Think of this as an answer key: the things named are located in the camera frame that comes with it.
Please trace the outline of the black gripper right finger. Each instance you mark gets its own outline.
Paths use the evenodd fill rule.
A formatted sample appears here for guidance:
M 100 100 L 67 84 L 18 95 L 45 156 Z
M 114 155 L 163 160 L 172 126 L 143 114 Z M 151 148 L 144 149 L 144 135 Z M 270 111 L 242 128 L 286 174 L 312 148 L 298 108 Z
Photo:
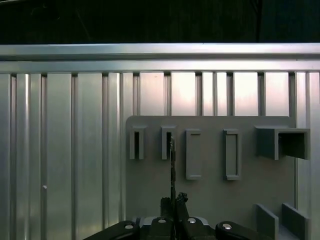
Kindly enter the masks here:
M 204 219 L 189 216 L 185 193 L 175 200 L 175 227 L 178 240 L 268 240 L 269 237 L 232 221 L 222 221 L 212 228 Z

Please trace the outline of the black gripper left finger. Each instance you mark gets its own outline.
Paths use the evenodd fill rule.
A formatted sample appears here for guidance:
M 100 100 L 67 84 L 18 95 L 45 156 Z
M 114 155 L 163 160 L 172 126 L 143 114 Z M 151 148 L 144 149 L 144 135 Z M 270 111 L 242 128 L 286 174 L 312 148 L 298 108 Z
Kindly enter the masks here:
M 171 199 L 160 200 L 160 216 L 124 220 L 89 237 L 87 240 L 172 240 L 173 207 Z

